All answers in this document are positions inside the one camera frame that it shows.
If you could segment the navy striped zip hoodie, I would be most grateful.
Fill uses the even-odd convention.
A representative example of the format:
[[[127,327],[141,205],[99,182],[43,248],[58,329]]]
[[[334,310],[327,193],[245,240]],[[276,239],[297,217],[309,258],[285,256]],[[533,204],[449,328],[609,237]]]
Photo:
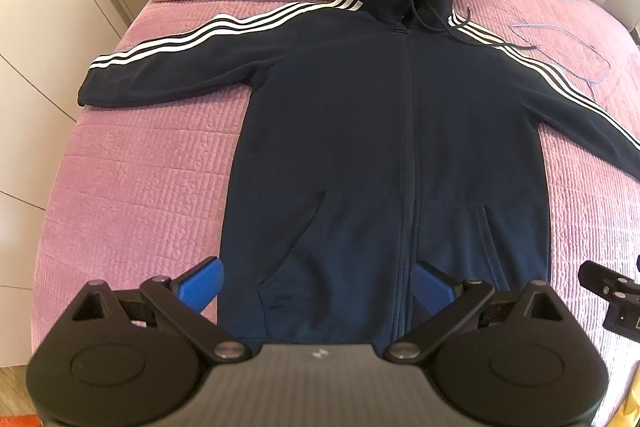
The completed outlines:
[[[631,176],[639,143],[555,66],[454,0],[292,3],[98,57],[78,101],[252,96],[230,173],[219,324],[259,343],[370,343],[424,321],[417,263],[519,291],[550,271],[540,124]]]

